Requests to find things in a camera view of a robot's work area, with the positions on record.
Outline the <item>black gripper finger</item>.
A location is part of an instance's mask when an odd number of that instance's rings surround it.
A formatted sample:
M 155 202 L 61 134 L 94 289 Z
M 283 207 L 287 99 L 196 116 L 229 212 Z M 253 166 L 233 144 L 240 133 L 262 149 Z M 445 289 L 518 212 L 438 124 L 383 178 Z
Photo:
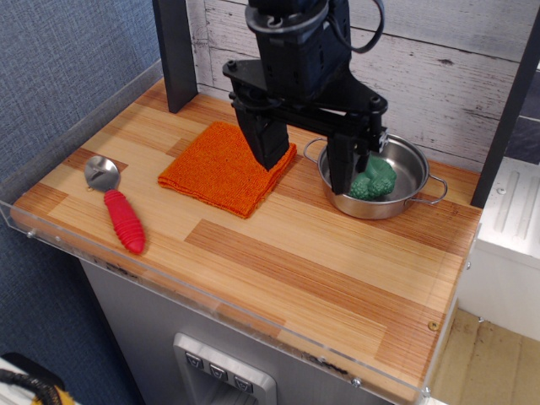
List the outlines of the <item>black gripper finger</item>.
M 354 177 L 364 171 L 370 157 L 370 130 L 367 126 L 339 128 L 327 142 L 327 161 L 332 192 L 350 191 Z
M 240 97 L 233 100 L 232 106 L 254 158 L 271 170 L 289 150 L 287 125 L 272 116 L 271 106 L 249 105 Z

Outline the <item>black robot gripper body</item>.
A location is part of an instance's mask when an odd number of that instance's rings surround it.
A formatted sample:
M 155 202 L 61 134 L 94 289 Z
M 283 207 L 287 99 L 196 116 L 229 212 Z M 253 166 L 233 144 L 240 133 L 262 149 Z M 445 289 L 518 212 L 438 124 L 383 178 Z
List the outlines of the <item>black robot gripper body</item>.
M 317 28 L 302 35 L 257 33 L 260 56 L 229 60 L 223 66 L 236 97 L 273 108 L 287 127 L 330 138 L 339 128 L 367 126 L 370 152 L 387 143 L 382 125 L 387 101 L 350 71 L 348 31 Z

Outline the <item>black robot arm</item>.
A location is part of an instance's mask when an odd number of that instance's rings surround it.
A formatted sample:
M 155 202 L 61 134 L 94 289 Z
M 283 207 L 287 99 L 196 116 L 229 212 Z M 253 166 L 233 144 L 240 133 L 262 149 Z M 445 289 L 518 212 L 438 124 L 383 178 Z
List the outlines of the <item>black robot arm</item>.
M 256 161 L 272 169 L 289 148 L 289 126 L 327 138 L 333 193 L 346 194 L 370 153 L 386 146 L 388 103 L 356 79 L 353 53 L 370 51 L 381 21 L 364 46 L 351 44 L 346 1 L 250 1 L 246 23 L 256 35 L 256 60 L 231 60 L 232 106 Z

